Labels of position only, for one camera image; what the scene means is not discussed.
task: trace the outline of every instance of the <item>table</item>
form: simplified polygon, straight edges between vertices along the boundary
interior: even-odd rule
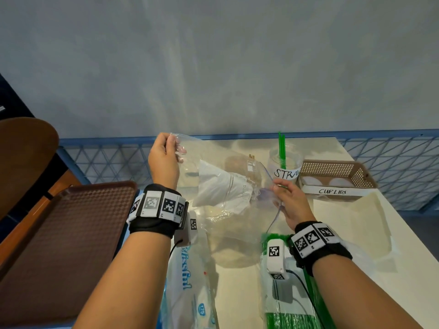
[[[248,155],[264,165],[277,139],[239,139],[215,141],[222,147]],[[336,138],[288,138],[305,159],[353,160]],[[414,234],[384,196],[376,191],[399,255],[387,268],[379,271],[381,287],[423,328],[437,328],[439,323],[439,262]],[[213,286],[217,286],[215,307],[220,328],[263,328],[260,316],[259,269],[254,253],[236,242],[233,249],[213,250],[216,264]]]

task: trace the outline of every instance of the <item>plastic bag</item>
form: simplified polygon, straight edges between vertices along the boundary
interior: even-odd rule
[[[188,247],[176,247],[169,259],[160,316],[162,329],[215,329],[206,263],[205,231]]]
[[[177,190],[192,207],[201,209],[200,228],[259,243],[278,212],[266,168],[219,141],[174,135],[179,143],[176,154],[183,160]]]

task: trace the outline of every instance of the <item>plastic container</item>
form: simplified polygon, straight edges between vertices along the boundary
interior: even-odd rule
[[[268,159],[268,173],[273,179],[281,178],[295,182],[302,168],[303,155],[296,146],[287,144],[285,145],[285,157],[285,168],[282,168],[279,158],[279,146],[273,147],[270,150],[270,158]]]

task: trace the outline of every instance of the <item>tray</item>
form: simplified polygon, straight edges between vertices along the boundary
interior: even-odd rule
[[[135,182],[70,187],[54,197],[0,267],[0,326],[74,320],[110,265]]]
[[[306,176],[317,179],[321,185],[307,184],[303,179]],[[332,186],[330,182],[334,178],[346,180],[352,185]],[[327,196],[365,196],[378,187],[363,164],[339,160],[304,160],[299,174],[299,185],[307,194]]]

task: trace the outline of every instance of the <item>wall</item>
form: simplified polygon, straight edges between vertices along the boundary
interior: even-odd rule
[[[439,0],[1,0],[61,138],[439,128]]]

